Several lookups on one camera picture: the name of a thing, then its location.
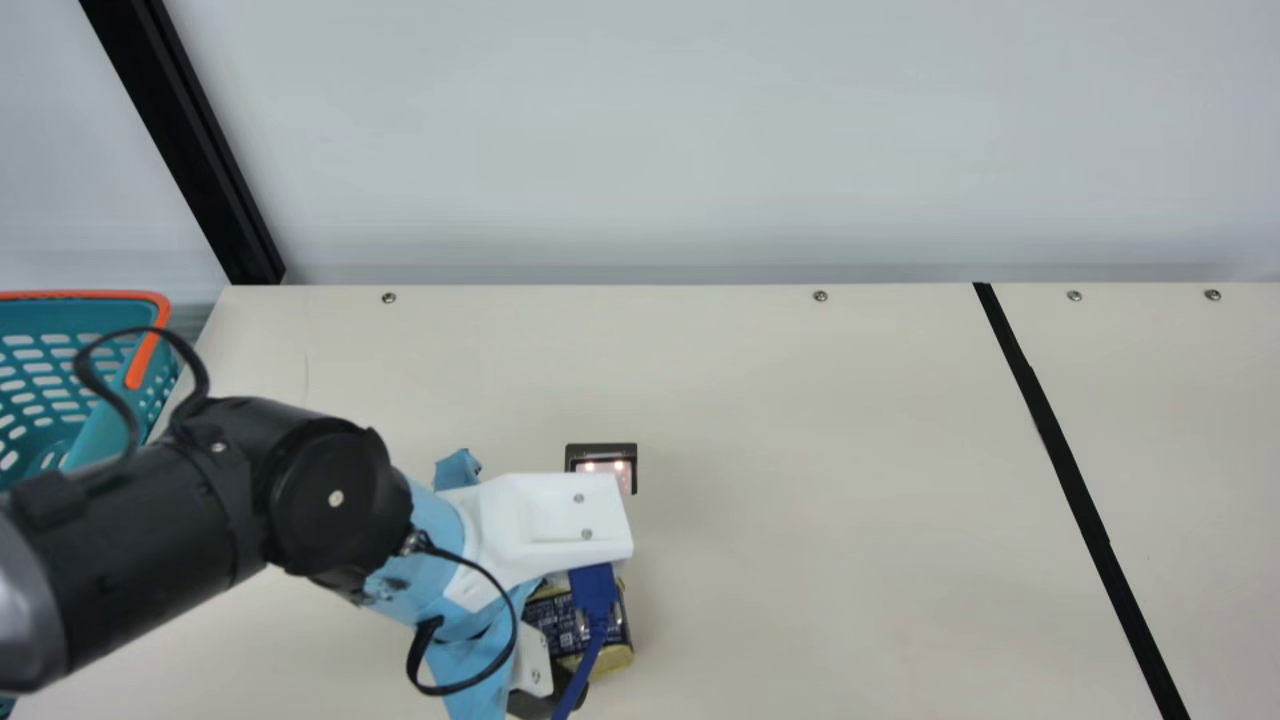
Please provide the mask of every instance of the black metal frame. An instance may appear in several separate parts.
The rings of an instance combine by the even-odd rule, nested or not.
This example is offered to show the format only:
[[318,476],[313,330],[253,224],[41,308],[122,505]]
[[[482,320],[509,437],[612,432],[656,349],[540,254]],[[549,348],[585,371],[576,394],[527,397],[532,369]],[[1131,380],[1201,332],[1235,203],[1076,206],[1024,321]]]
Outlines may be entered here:
[[81,0],[93,32],[234,284],[278,284],[284,261],[163,0]]

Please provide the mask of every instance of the white wall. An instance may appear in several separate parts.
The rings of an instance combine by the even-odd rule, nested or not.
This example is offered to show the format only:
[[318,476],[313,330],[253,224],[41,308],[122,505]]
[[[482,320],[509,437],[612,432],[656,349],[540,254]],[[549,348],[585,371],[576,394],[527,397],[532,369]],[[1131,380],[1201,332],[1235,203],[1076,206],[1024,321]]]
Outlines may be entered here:
[[227,279],[79,4],[0,3],[0,288],[207,309]]
[[1271,0],[169,6],[298,279],[1280,277]]

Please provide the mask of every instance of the black cable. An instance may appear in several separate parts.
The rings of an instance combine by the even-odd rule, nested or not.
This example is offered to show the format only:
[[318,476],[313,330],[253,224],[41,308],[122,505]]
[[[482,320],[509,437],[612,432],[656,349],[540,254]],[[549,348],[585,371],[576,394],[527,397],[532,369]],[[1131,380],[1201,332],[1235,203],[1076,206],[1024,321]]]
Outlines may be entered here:
[[[76,378],[92,391],[95,395],[102,398],[104,402],[115,410],[120,419],[124,420],[124,427],[128,430],[128,441],[124,450],[115,457],[115,461],[110,465],[105,465],[92,475],[84,478],[83,482],[88,488],[97,488],[102,484],[115,482],[116,478],[123,477],[124,469],[128,466],[129,461],[138,451],[138,443],[142,441],[142,425],[138,423],[137,415],[129,404],[124,401],[123,397],[115,393],[97,373],[93,372],[93,351],[99,347],[106,345],[109,341],[115,340],[127,334],[143,336],[146,333],[155,333],[169,342],[183,360],[187,361],[187,366],[191,368],[191,373],[196,379],[196,388],[173,409],[170,415],[169,427],[173,429],[174,434],[179,436],[184,442],[191,442],[191,433],[187,432],[186,421],[187,418],[205,401],[209,398],[209,370],[205,369],[205,364],[200,360],[200,355],[196,354],[196,348],[191,346],[182,336],[178,333],[154,327],[136,327],[125,328],[123,331],[115,331],[104,334],[102,337],[95,340],[93,342],[81,347],[76,352],[76,357],[72,360],[72,370],[76,373]],[[127,364],[122,363],[122,366],[116,373],[127,373]]]
[[1089,551],[1089,557],[1093,559],[1093,566],[1098,571],[1102,587],[1107,591],[1107,598],[1111,600],[1111,607],[1120,620],[1120,628],[1129,639],[1129,647],[1138,661],[1138,667],[1142,669],[1142,674],[1147,679],[1147,687],[1156,701],[1156,707],[1160,708],[1160,715],[1165,720],[1187,720],[1189,717],[1187,706],[1183,705],[1183,698],[1174,684],[1174,676],[1169,673],[1169,666],[1165,665],[1165,659],[1161,657],[1160,648],[1156,646],[1156,638],[1151,634],[1151,628],[1147,626],[1147,620],[1142,616],[1138,598],[1134,597],[1129,580],[1125,579],[1124,570],[1120,569],[1120,561],[1111,547],[1106,525],[1102,523],[1097,505],[1093,503],[1093,497],[1084,482],[1084,474],[1080,473],[1071,446],[1066,442],[1066,433],[1062,432],[1062,425],[1053,413],[1048,395],[1044,393],[1044,387],[1041,386],[1036,370],[1018,343],[1018,336],[1014,334],[1014,328],[1009,324],[1009,318],[1000,305],[1000,299],[996,297],[995,288],[987,283],[974,283],[973,287],[978,293],[982,309],[987,313],[991,331],[1000,343],[1000,350],[1005,354],[1005,361],[1018,383],[1018,389],[1023,393],[1023,401],[1036,423],[1041,442],[1044,445],[1044,452],[1048,454],[1059,484],[1062,486],[1062,495],[1066,497],[1075,524],[1080,529],[1084,547]]
[[426,646],[431,644],[431,638],[435,637],[435,632],[439,630],[442,625],[444,625],[444,618],[440,615],[435,615],[417,624],[417,632],[413,633],[413,642],[408,646],[408,657],[404,660],[404,673],[408,675],[408,682],[413,683],[413,687],[417,688],[417,692],[430,697],[444,697],[448,694],[460,693],[467,688],[479,685],[480,683],[486,680],[490,675],[500,670],[502,666],[506,665],[507,660],[511,659],[511,653],[516,651],[516,637],[517,633],[520,632],[520,619],[516,618],[516,603],[511,601],[511,596],[507,594],[506,589],[503,589],[502,583],[499,583],[497,578],[494,578],[488,570],[485,570],[476,562],[472,562],[466,557],[462,557],[461,555],[454,555],[448,550],[436,547],[435,543],[433,543],[430,538],[426,537],[426,533],[422,532],[419,533],[417,541],[413,542],[413,550],[424,555],[439,557],[440,560],[457,562],[458,565],[471,568],[472,570],[480,573],[481,575],[485,577],[486,580],[489,580],[493,584],[493,587],[498,588],[498,592],[502,593],[503,602],[507,603],[507,611],[511,614],[511,638],[507,641],[507,646],[502,648],[502,652],[498,653],[498,657],[495,657],[493,662],[489,664],[488,667],[467,678],[466,680],[449,683],[447,685],[424,685],[417,680],[417,666],[420,662],[422,662],[422,659],[426,653]]

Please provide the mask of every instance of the black stripe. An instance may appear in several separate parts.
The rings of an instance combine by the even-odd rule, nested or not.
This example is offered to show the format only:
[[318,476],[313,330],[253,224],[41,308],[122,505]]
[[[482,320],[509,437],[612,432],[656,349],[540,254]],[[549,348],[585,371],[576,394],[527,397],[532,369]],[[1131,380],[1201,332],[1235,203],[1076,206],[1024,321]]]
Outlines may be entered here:
[[81,8],[227,279],[279,283],[284,261],[163,0],[81,0]]
[[987,311],[987,320],[991,322],[991,329],[996,333],[1000,348],[1005,352],[1009,369],[1014,373],[1014,379],[1018,380],[1018,388],[1023,391],[1027,410],[1030,411],[1032,420],[1036,421],[1041,442],[1044,443],[1044,451],[1048,452],[1057,479],[1062,484],[1062,495],[1066,496],[1066,502],[1075,516],[1075,524],[1080,528],[1080,536],[1084,537],[1084,544],[1089,548],[1093,566],[1098,569],[1102,585],[1107,589],[1111,607],[1115,609],[1124,634],[1129,638],[1129,647],[1133,648],[1142,674],[1147,678],[1147,687],[1151,688],[1156,706],[1165,720],[1188,719],[1187,706],[1183,705],[1183,698],[1178,694],[1174,678],[1169,674],[1169,667],[1165,666],[1165,660],[1160,656],[1160,648],[1156,647],[1156,639],[1151,635],[1151,629],[1147,628],[1138,601],[1133,597],[1133,591],[1129,589],[1129,582],[1125,580],[1124,573],[1120,570],[1120,561],[1116,560],[1116,555],[1111,550],[1111,539],[1102,525],[1102,518],[1098,515],[1097,506],[1093,505],[1089,488],[1084,484],[1080,468],[1075,464],[1071,447],[1066,443],[1062,427],[1059,424],[1057,416],[1053,415],[1048,397],[1044,396],[1044,388],[1041,387],[1036,372],[1027,361],[1027,356],[1023,355],[1018,338],[1005,316],[1005,310],[996,297],[995,288],[988,283],[974,283],[973,288],[978,292],[983,310]]

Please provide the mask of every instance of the basket handle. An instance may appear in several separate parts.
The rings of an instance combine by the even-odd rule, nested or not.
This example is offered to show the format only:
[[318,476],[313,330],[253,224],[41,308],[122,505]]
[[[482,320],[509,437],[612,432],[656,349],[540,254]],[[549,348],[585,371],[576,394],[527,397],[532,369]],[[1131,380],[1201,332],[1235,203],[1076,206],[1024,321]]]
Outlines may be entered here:
[[[169,325],[169,315],[173,305],[169,299],[159,292],[146,292],[141,290],[32,290],[23,292],[0,292],[0,301],[5,300],[141,300],[156,306],[156,319],[151,323],[157,328]],[[147,382],[147,366],[151,364],[151,355],[156,351],[160,336],[147,333],[142,337],[142,345],[129,363],[129,372],[124,375],[124,387],[140,389]]]

